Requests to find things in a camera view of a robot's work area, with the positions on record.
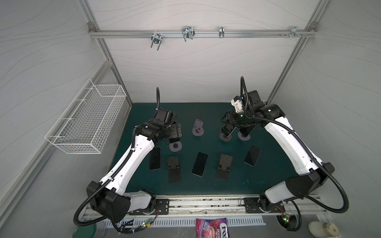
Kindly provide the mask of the silver phone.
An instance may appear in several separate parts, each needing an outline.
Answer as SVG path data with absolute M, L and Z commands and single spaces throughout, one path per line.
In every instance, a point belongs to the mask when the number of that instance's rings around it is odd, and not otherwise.
M 221 133 L 223 133 L 225 136 L 230 136 L 232 134 L 232 132 L 235 130 L 236 127 L 234 127 L 233 125 L 231 124 L 225 124 L 222 128 L 221 128 Z

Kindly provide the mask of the purple case phone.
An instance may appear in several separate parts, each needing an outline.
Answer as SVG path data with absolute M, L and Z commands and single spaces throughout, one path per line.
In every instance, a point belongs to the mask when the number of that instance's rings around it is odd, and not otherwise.
M 178 141 L 180 141 L 179 137 L 169 139 L 169 143 L 175 143 L 175 142 L 178 142 Z
M 161 168 L 161 148 L 156 147 L 149 154 L 149 170 L 159 170 Z

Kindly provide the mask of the dark phone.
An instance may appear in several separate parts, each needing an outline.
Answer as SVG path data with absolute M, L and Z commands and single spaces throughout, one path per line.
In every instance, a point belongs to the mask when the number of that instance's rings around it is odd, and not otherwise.
M 256 125 L 251 125 L 248 127 L 243 127 L 240 129 L 240 133 L 242 134 L 243 137 L 248 137 L 252 130 L 256 127 Z

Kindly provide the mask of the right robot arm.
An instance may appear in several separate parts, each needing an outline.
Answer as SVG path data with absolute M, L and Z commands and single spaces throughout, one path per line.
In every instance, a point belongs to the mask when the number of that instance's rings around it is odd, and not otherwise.
M 292 176 L 262 192 L 259 197 L 243 198 L 241 203 L 246 213 L 276 213 L 279 224 L 287 231 L 296 232 L 301 228 L 300 209 L 297 215 L 291 216 L 281 209 L 283 203 L 291 202 L 296 206 L 296 199 L 308 199 L 321 208 L 344 213 L 349 209 L 349 199 L 341 184 L 332 175 L 335 171 L 331 163 L 324 163 L 317 157 L 291 127 L 284 112 L 276 104 L 265 104 L 256 90 L 249 92 L 243 77 L 240 79 L 240 95 L 231 100 L 234 107 L 222 117 L 223 127 L 220 139 L 230 141 L 235 129 L 239 129 L 242 140 L 250 137 L 252 130 L 264 128 L 280 145 L 291 161 L 296 175 Z M 342 196 L 340 208 L 329 207 L 310 196 L 310 193 L 321 187 L 326 180 L 331 180 Z

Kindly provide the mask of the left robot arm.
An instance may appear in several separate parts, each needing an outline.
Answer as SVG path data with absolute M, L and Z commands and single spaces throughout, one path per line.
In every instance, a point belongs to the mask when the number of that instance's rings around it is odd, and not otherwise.
M 88 197 L 76 210 L 74 224 L 85 227 L 108 219 L 114 229 L 124 235 L 151 226 L 153 219 L 133 229 L 127 229 L 127 225 L 117 226 L 130 212 L 159 211 L 153 193 L 143 190 L 126 193 L 126 188 L 137 168 L 158 142 L 178 142 L 181 137 L 181 125 L 174 121 L 174 113 L 157 105 L 150 120 L 134 127 L 131 144 L 116 165 L 99 182 L 92 181 L 87 186 Z

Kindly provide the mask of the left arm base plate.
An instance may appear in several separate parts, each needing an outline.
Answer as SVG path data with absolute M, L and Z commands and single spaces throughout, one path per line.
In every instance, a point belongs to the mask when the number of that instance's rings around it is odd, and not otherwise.
M 139 209 L 132 212 L 129 212 L 129 215 L 168 215 L 169 214 L 169 199 L 156 199 L 155 203 L 152 202 L 149 204 L 147 209 Z

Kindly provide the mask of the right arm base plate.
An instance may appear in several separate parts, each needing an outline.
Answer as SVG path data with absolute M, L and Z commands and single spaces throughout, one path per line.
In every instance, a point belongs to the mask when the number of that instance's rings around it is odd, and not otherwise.
M 249 214 L 285 212 L 282 202 L 271 203 L 266 197 L 245 197 L 241 200 L 241 205 Z

